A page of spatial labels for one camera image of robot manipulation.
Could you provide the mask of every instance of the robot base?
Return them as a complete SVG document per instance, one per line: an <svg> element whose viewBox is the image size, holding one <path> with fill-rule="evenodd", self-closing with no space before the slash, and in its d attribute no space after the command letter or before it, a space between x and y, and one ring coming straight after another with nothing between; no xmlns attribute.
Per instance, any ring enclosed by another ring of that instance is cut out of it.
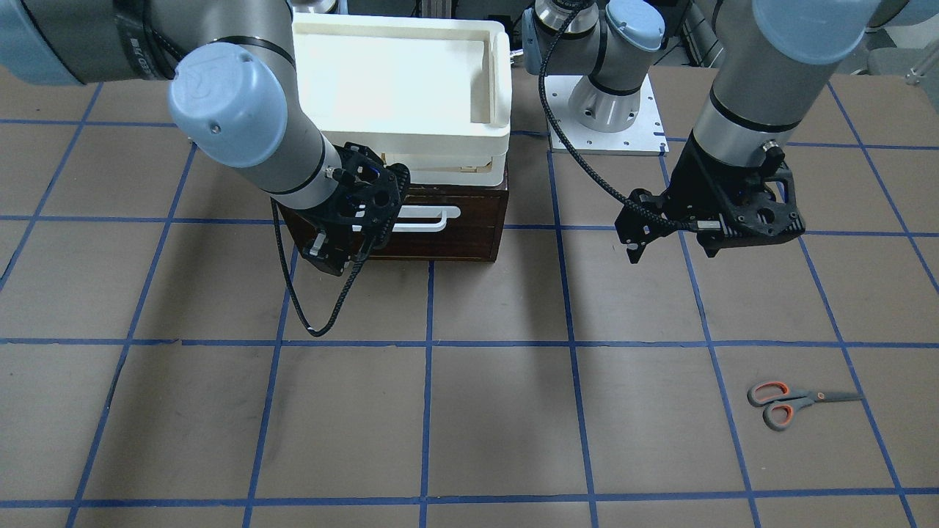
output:
<svg viewBox="0 0 939 528"><path fill-rule="evenodd" d="M655 103L648 75L642 81L642 106L639 114L636 115L633 125L622 132L597 132L581 125L571 115L567 102L580 77L551 75L545 79L547 102L551 111L560 121L561 130L577 150L591 154L623 156L658 156L669 151L669 143L665 140L662 118L658 114L658 105ZM550 126L548 131L551 133L551 150L565 152L567 149Z"/></svg>

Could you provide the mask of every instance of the wooden drawer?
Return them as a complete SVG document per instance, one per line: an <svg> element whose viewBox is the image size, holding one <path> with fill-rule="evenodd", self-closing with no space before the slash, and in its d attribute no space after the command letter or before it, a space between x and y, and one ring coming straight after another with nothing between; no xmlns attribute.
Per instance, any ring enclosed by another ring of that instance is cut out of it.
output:
<svg viewBox="0 0 939 528"><path fill-rule="evenodd" d="M395 232L388 246L376 251L373 258L494 262L508 202L507 177L496 187L411 186L405 205L455 206L460 209L459 217L448 218L446 226L436 233Z"/></svg>

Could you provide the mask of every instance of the floor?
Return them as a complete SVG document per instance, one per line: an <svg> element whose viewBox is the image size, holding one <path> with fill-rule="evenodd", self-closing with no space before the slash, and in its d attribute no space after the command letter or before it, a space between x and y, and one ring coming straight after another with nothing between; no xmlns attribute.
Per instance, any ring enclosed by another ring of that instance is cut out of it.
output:
<svg viewBox="0 0 939 528"><path fill-rule="evenodd" d="M653 69L659 191L715 72ZM327 340L289 309L266 198L165 86L0 72L0 526L939 526L939 117L839 76L788 148L810 232L630 265L617 204L548 153L514 71L495 264L370 262ZM298 270L308 315L338 288ZM782 379L867 399L777 433Z"/></svg>

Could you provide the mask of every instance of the gray scissors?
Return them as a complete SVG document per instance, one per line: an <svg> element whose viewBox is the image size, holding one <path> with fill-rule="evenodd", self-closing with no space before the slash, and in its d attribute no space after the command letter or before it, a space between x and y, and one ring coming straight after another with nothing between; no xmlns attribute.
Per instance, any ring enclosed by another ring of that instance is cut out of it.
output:
<svg viewBox="0 0 939 528"><path fill-rule="evenodd" d="M750 387L747 399L753 407L763 407L763 421L774 431L784 431L792 424L795 412L813 403L856 401L864 399L859 393L828 393L792 390L782 381L764 381ZM774 416L780 412L781 420Z"/></svg>

